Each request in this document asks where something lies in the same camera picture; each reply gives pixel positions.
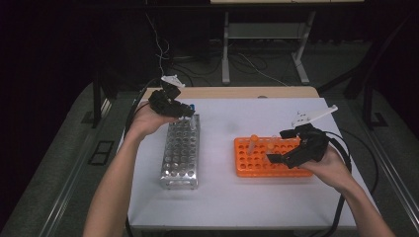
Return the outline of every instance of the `hand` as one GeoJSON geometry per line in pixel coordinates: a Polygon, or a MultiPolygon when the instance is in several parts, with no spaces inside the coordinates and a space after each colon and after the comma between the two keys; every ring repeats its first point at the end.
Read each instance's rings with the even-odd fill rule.
{"type": "Polygon", "coordinates": [[[146,135],[154,133],[161,125],[176,120],[178,119],[159,115],[150,108],[148,102],[141,102],[136,109],[126,137],[135,137],[142,140],[146,135]]]}
{"type": "Polygon", "coordinates": [[[320,162],[308,161],[300,165],[299,168],[311,171],[326,185],[335,188],[339,193],[342,193],[354,182],[356,183],[339,153],[330,145],[320,162]]]}

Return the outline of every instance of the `table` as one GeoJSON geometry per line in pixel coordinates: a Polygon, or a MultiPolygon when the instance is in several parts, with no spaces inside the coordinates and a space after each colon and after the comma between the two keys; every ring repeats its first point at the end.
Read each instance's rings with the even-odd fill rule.
{"type": "MultiPolygon", "coordinates": [[[[324,99],[313,88],[185,88],[179,101],[195,104],[201,118],[199,187],[169,191],[160,186],[168,126],[160,127],[139,147],[128,211],[131,226],[296,230],[331,225],[339,194],[316,177],[239,178],[234,171],[234,137],[278,133],[291,128],[297,111],[325,108],[324,99]]],[[[313,125],[339,134],[331,115],[313,125]]],[[[355,164],[353,175],[367,190],[355,164]]],[[[339,228],[355,228],[346,204],[339,228]]]]}

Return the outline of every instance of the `cable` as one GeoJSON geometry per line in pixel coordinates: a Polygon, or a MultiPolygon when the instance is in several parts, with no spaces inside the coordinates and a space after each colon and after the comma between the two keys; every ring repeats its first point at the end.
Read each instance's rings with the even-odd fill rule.
{"type": "Polygon", "coordinates": [[[378,172],[378,162],[377,162],[377,157],[374,155],[374,152],[372,151],[372,149],[367,145],[367,143],[365,141],[363,141],[360,137],[356,136],[354,133],[349,132],[348,130],[345,130],[343,128],[339,128],[341,131],[353,136],[355,139],[357,139],[358,141],[360,141],[369,151],[370,155],[373,158],[374,161],[374,167],[376,169],[376,178],[373,182],[373,186],[370,189],[370,194],[374,194],[374,192],[376,191],[377,188],[377,184],[378,184],[378,179],[379,179],[379,172],[378,172]]]}
{"type": "Polygon", "coordinates": [[[157,47],[158,47],[158,48],[159,48],[159,50],[160,50],[160,55],[157,55],[157,56],[158,56],[158,58],[159,58],[159,60],[158,60],[158,63],[159,63],[159,68],[160,68],[160,70],[161,70],[161,76],[164,76],[164,70],[163,70],[163,67],[162,67],[162,65],[161,65],[161,59],[163,58],[163,54],[169,50],[169,42],[165,39],[165,41],[167,42],[167,49],[166,49],[166,51],[165,51],[165,52],[163,52],[163,49],[161,48],[160,43],[159,43],[159,36],[158,36],[158,34],[157,34],[157,31],[156,31],[156,29],[154,28],[154,25],[153,25],[153,23],[151,22],[150,18],[148,17],[148,14],[147,14],[147,13],[145,13],[145,17],[147,17],[148,23],[150,23],[151,29],[154,31],[154,35],[155,35],[155,38],[156,38],[156,44],[157,44],[157,47]]]}
{"type": "Polygon", "coordinates": [[[261,75],[263,75],[263,76],[265,76],[265,77],[268,77],[268,78],[270,78],[270,79],[272,79],[272,80],[274,80],[274,81],[277,81],[277,82],[279,82],[279,83],[281,83],[281,84],[283,84],[284,86],[289,86],[289,85],[287,85],[287,84],[285,84],[284,82],[282,82],[282,81],[280,81],[280,80],[278,80],[278,79],[275,79],[275,78],[273,78],[273,77],[271,77],[271,76],[268,76],[268,75],[266,75],[265,73],[263,73],[263,72],[261,72],[261,71],[259,71],[259,69],[255,66],[255,65],[253,65],[253,63],[245,56],[245,55],[243,55],[243,54],[241,54],[241,53],[238,53],[240,56],[242,56],[242,57],[244,57],[244,59],[246,59],[249,63],[250,63],[250,65],[252,65],[253,66],[253,68],[255,68],[255,70],[257,71],[257,72],[259,72],[259,74],[261,74],[261,75]]]}
{"type": "Polygon", "coordinates": [[[215,66],[215,68],[214,69],[212,69],[211,71],[208,71],[208,72],[200,72],[200,73],[198,73],[198,72],[195,72],[195,71],[193,71],[193,70],[191,70],[190,68],[188,68],[188,67],[186,67],[186,66],[182,66],[182,65],[180,65],[179,63],[174,63],[174,65],[176,65],[176,66],[178,66],[178,67],[182,67],[183,69],[185,69],[185,70],[187,70],[187,71],[189,71],[189,72],[191,72],[191,73],[193,73],[193,74],[195,74],[195,75],[200,75],[200,76],[204,76],[204,75],[211,75],[211,74],[213,74],[215,71],[216,71],[216,69],[218,69],[218,67],[219,67],[219,65],[221,64],[221,58],[219,59],[219,61],[216,63],[216,66],[215,66]]]}

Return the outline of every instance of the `floor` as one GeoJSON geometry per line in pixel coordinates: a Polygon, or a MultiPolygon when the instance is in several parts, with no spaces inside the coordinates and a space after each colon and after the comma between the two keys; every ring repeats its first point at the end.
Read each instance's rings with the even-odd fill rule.
{"type": "MultiPolygon", "coordinates": [[[[199,57],[176,51],[167,74],[177,74],[187,86],[217,87],[221,83],[221,48],[213,40],[211,49],[199,57]]],[[[234,41],[229,46],[229,86],[300,86],[291,52],[295,41],[234,41]]],[[[366,54],[368,42],[308,44],[302,63],[310,80],[319,87],[356,66],[366,54]]],[[[323,93],[329,105],[337,105],[333,116],[349,144],[354,161],[366,184],[374,187],[376,168],[373,156],[384,152],[399,172],[411,199],[419,200],[419,142],[385,98],[375,92],[373,110],[383,115],[388,126],[373,132],[361,121],[362,95],[346,100],[342,95],[347,82],[323,93]]],[[[0,236],[80,236],[90,199],[106,171],[106,166],[87,165],[100,141],[112,141],[109,159],[115,154],[124,129],[124,119],[135,92],[121,91],[104,104],[103,119],[92,128],[92,85],[74,102],[55,140],[0,236]]],[[[377,187],[373,197],[385,221],[397,236],[417,236],[417,226],[405,209],[406,203],[378,162],[377,187]]],[[[309,236],[292,231],[167,231],[143,232],[145,236],[309,236]]],[[[333,236],[357,236],[353,230],[338,230],[333,236]]]]}

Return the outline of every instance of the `test tube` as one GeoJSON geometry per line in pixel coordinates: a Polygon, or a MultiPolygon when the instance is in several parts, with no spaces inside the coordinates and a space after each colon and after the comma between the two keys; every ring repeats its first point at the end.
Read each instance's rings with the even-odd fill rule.
{"type": "Polygon", "coordinates": [[[250,136],[250,142],[249,147],[247,148],[247,155],[251,155],[253,153],[253,150],[255,149],[255,144],[258,142],[259,137],[255,134],[252,134],[250,136]]]}

